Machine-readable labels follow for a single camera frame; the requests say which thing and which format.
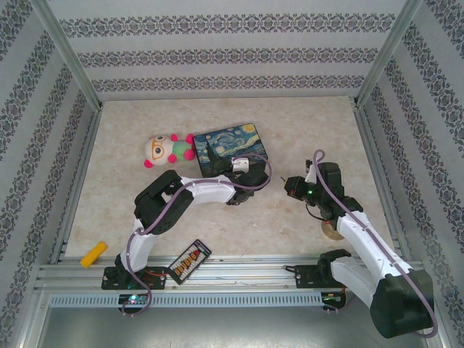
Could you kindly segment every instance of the small toy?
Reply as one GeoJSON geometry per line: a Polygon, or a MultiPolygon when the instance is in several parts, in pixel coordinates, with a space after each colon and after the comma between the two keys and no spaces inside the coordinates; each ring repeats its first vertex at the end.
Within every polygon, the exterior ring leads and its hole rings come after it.
{"type": "Polygon", "coordinates": [[[154,165],[176,163],[177,160],[192,161],[195,158],[194,135],[188,134],[185,141],[179,141],[179,137],[172,134],[167,136],[152,136],[145,146],[145,162],[147,168],[154,165]]]}
{"type": "Polygon", "coordinates": [[[108,246],[103,241],[99,242],[85,257],[83,257],[80,264],[85,268],[90,267],[106,249],[108,249],[108,246]]]}

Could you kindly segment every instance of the plush toy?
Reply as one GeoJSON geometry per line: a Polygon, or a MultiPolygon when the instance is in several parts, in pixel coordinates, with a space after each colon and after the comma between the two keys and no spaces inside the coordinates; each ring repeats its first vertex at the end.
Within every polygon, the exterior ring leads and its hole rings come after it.
{"type": "Polygon", "coordinates": [[[145,162],[147,168],[154,165],[176,163],[177,160],[192,161],[195,158],[193,150],[194,135],[188,134],[185,141],[179,141],[179,137],[172,134],[167,136],[152,136],[145,145],[145,162]]]}

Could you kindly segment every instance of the enclosure wall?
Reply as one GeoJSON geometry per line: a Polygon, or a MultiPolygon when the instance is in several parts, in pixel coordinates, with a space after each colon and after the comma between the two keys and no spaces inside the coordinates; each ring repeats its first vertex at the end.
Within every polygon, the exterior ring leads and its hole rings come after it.
{"type": "Polygon", "coordinates": [[[101,100],[355,96],[405,0],[50,0],[101,100]]]}
{"type": "Polygon", "coordinates": [[[410,251],[464,346],[464,1],[424,1],[363,105],[410,251]]]}
{"type": "Polygon", "coordinates": [[[0,7],[0,347],[7,347],[35,266],[49,261],[94,112],[31,5],[0,7]]]}

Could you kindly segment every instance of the wooden disc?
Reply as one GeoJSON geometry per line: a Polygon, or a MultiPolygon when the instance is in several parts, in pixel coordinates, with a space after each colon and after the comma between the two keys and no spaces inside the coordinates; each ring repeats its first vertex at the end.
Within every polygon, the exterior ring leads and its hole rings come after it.
{"type": "Polygon", "coordinates": [[[321,224],[320,224],[320,227],[322,227],[322,232],[324,232],[324,234],[334,240],[334,241],[341,241],[344,239],[344,237],[337,231],[337,230],[334,230],[334,228],[332,227],[331,223],[328,222],[328,221],[323,221],[321,224]]]}

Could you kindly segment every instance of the starry night box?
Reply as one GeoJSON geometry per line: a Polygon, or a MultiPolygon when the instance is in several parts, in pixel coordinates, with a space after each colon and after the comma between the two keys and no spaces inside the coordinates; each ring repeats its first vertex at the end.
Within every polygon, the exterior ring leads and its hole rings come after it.
{"type": "MultiPolygon", "coordinates": [[[[253,123],[200,134],[194,137],[194,143],[204,178],[232,171],[232,157],[253,152],[268,158],[253,123]]],[[[265,163],[257,157],[250,157],[249,165],[264,167],[265,163]]]]}

